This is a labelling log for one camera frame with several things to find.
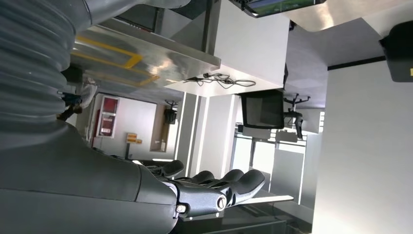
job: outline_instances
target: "desk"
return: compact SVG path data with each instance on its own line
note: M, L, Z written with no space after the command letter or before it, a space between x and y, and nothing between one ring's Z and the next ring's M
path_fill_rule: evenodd
M259 90L267 90L267 89L279 89L283 87L282 79L280 79L281 83L272 83L264 79L260 79L254 76L251 76L247 73L237 71L225 65L221 65L221 68L211 72L210 74L224 74L230 75L230 78L233 80L251 80L256 82L256 85L251 87L243 87L239 85L234 85L229 89L224 89L219 85L217 82L212 83L204 83L202 86L198 85L196 82L176 82L166 86L167 88L187 92L190 94L202 96L202 97L213 97L213 96L220 96L220 95L228 95L228 94L238 94L238 93L246 93L246 92L254 92Z

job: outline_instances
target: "window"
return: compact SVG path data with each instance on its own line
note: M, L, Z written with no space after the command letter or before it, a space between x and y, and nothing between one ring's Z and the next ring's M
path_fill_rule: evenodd
M319 124L319 133L322 133L324 130L324 120L325 120L325 112L320 112L320 124Z
M252 167L271 174L274 166L275 144L256 142Z

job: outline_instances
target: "stainless steel panel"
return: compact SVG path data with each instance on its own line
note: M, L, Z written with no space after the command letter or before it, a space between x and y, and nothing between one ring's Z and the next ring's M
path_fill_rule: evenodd
M78 34L72 63L99 80L99 91L129 98L177 99L164 86L211 72L220 59L111 19Z
M270 192L277 195L289 195L298 202L303 154L275 150L274 167L271 177Z
M327 0L284 13L307 31L316 32L367 16L410 0Z

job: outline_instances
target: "robotic hand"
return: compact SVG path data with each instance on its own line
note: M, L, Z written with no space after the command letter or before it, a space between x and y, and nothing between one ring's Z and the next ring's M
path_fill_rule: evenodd
M176 191L176 212L181 217L214 214L252 198L264 185L264 175L251 170L245 175L240 170L228 172L222 179L214 179L203 171L193 178L158 180Z

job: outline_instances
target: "black cable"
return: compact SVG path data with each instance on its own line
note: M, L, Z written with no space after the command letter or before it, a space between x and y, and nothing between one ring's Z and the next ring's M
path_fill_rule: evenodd
M257 84L255 81L252 81L252 80L246 80L246 79L233 80L230 78L230 75L223 75L220 73L213 74L213 75L205 73L203 78L193 77L193 78L189 78L185 80L184 83L187 83L187 82L196 82L200 87L203 86L204 83L217 82L224 89L229 89L234 85L239 85L242 87L251 87Z

